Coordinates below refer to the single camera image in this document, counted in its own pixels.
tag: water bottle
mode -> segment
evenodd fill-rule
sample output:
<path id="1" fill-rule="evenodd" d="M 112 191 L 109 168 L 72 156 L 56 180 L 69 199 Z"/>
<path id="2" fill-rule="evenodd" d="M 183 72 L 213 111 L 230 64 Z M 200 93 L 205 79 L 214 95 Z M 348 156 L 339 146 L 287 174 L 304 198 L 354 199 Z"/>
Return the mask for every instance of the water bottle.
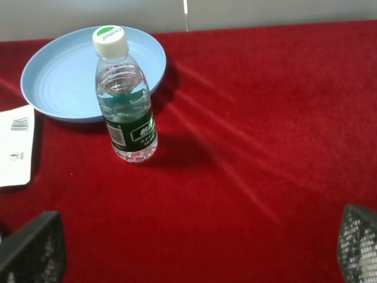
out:
<path id="1" fill-rule="evenodd" d="M 113 149 L 125 161 L 142 162 L 158 144 L 147 80 L 121 27 L 97 29 L 93 42 L 100 58 L 95 89 Z"/>

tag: blue plate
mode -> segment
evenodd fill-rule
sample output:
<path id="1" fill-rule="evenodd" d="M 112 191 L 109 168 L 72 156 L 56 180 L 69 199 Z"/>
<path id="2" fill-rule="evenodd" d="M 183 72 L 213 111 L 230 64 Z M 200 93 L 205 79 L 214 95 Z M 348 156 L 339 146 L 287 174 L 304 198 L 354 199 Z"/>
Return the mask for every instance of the blue plate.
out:
<path id="1" fill-rule="evenodd" d="M 98 57 L 92 35 L 97 28 L 81 29 L 51 41 L 26 64 L 21 76 L 21 90 L 36 110 L 74 123 L 102 120 L 94 83 Z M 151 35 L 138 29 L 123 28 L 130 54 L 143 70 L 153 93 L 165 72 L 164 49 Z"/>

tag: red carpet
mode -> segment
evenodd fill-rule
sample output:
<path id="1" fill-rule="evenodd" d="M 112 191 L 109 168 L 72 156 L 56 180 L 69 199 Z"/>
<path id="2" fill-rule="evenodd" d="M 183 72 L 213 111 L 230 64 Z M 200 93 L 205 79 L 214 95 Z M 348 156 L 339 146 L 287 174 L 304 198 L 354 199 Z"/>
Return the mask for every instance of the red carpet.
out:
<path id="1" fill-rule="evenodd" d="M 33 180 L 0 194 L 8 232 L 61 212 L 65 282 L 344 282 L 343 207 L 377 209 L 377 22 L 159 34 L 155 156 L 102 124 L 37 115 Z M 0 44 L 0 110 L 47 41 Z"/>

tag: black mesh object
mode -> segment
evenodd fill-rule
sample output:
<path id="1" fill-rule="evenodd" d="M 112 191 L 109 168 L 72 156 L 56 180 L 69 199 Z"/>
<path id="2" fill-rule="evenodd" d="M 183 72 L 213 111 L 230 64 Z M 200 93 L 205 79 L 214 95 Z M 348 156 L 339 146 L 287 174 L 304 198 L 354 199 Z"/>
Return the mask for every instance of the black mesh object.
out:
<path id="1" fill-rule="evenodd" d="M 65 264 L 58 212 L 42 213 L 0 243 L 1 283 L 59 283 Z"/>
<path id="2" fill-rule="evenodd" d="M 346 283 L 377 282 L 377 214 L 347 205 L 338 240 L 338 262 Z"/>

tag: bottle cap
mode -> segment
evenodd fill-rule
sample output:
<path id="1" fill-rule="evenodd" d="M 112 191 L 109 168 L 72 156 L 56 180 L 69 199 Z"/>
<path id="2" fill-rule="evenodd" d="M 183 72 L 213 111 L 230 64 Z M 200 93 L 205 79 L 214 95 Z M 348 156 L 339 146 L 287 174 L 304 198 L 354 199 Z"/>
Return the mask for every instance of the bottle cap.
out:
<path id="1" fill-rule="evenodd" d="M 93 43 L 98 56 L 112 59 L 128 53 L 127 36 L 121 27 L 106 25 L 93 33 Z"/>

